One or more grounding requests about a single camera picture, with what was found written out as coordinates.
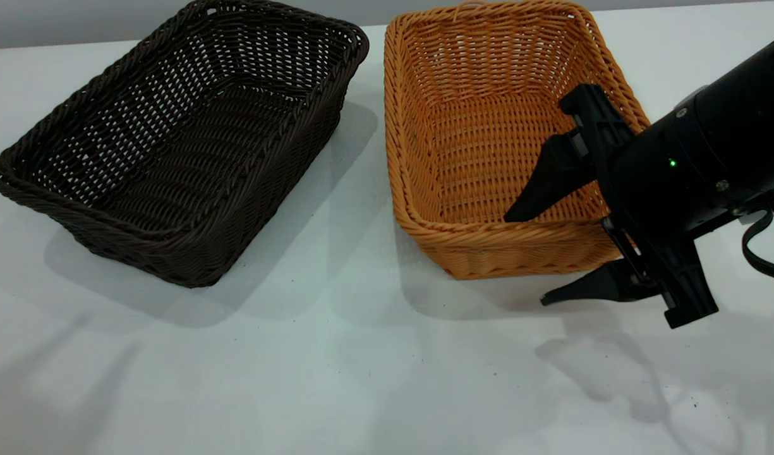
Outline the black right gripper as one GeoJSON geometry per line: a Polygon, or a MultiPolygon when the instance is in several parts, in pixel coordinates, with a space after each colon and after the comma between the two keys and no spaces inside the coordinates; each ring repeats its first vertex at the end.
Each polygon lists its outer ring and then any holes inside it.
{"type": "Polygon", "coordinates": [[[704,234],[704,224],[718,227],[723,211],[710,207],[710,194],[670,122],[635,135],[598,85],[574,87],[560,108],[574,118],[576,129],[545,141],[504,220],[532,220],[597,179],[610,211],[602,227],[622,257],[547,292],[541,305],[658,295],[673,329],[716,313],[694,241],[704,234]]]}

